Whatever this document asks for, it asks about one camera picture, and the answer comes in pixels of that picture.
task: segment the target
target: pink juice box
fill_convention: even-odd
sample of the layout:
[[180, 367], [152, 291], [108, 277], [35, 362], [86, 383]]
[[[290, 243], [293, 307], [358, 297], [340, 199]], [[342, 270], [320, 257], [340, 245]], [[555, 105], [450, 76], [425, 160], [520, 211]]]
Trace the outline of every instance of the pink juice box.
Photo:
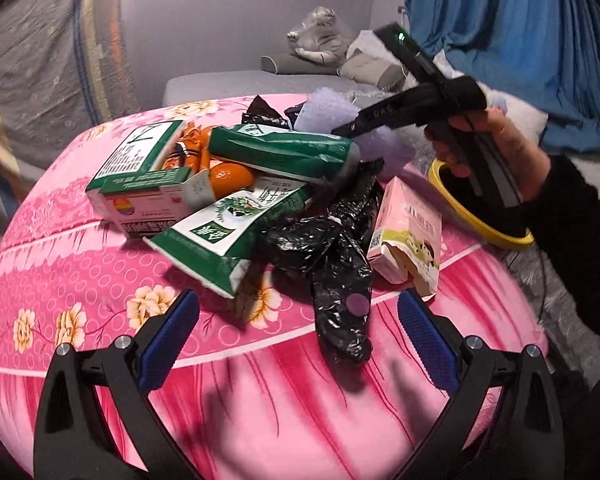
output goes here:
[[394, 285], [412, 282], [422, 297], [430, 296], [438, 288], [441, 241], [442, 215], [394, 177], [366, 256], [372, 269]]

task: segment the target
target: purple sticker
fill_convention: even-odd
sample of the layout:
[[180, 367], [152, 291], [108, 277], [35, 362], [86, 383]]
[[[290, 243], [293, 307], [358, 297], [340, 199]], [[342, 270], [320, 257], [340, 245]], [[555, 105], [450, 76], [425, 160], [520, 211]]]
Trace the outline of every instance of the purple sticker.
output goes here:
[[349, 294], [345, 303], [349, 312], [359, 317], [366, 316], [371, 308], [369, 300], [357, 292]]

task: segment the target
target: yellow ring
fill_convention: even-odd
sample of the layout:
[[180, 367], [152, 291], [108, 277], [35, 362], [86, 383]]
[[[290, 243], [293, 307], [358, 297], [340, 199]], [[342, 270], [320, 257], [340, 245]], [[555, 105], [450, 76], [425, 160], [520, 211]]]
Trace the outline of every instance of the yellow ring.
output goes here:
[[440, 194], [451, 204], [451, 207], [469, 223], [476, 231], [478, 231], [482, 237], [487, 240], [490, 244], [500, 247], [501, 249], [508, 249], [511, 251], [521, 251], [527, 249], [534, 242], [534, 237], [529, 229], [526, 230], [526, 235], [523, 238], [516, 238], [513, 236], [506, 235], [500, 231], [496, 231], [493, 227], [485, 224], [477, 216], [472, 214], [467, 208], [465, 208], [455, 197], [448, 192], [445, 185], [442, 183], [440, 178], [440, 169], [446, 166], [446, 162], [441, 160], [434, 160], [429, 171], [427, 172], [427, 178], [432, 183]]

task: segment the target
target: black plastic bag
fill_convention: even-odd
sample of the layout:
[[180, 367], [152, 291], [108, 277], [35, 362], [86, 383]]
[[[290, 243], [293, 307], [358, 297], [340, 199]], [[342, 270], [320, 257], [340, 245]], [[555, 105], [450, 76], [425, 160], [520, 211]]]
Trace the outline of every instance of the black plastic bag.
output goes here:
[[292, 128], [296, 127], [296, 119], [298, 118], [303, 106], [304, 103], [300, 103], [299, 105], [291, 106], [285, 110], [285, 115], [289, 119], [289, 123], [291, 123]]
[[262, 233], [262, 255], [277, 268], [312, 284], [318, 341], [336, 359], [366, 362], [372, 271], [366, 251], [376, 225], [382, 160], [363, 162], [324, 211], [308, 218], [278, 219]]
[[253, 98], [247, 111], [242, 114], [242, 124], [265, 124], [276, 128], [284, 128], [285, 130], [289, 129], [286, 119], [270, 107], [259, 95]]

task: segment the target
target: gray mattress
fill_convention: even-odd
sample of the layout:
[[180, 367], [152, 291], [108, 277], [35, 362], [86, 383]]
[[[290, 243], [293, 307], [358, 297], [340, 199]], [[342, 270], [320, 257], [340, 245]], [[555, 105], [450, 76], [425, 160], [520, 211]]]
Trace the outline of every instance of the gray mattress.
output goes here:
[[276, 75], [261, 70], [191, 74], [167, 82], [163, 106], [256, 94], [311, 94], [322, 87], [337, 92], [378, 92], [373, 85], [336, 75]]

